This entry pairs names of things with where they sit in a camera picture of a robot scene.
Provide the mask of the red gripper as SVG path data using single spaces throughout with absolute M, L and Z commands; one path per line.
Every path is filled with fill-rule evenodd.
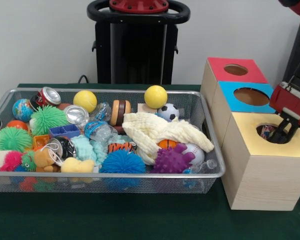
M 300 125 L 300 90 L 293 87 L 292 84 L 282 81 L 275 87 L 270 97 L 269 106 L 280 113 L 280 117 L 283 118 L 269 137 L 269 142 L 286 144 L 295 135 Z M 291 125 L 290 129 L 286 133 L 285 128 L 289 124 Z

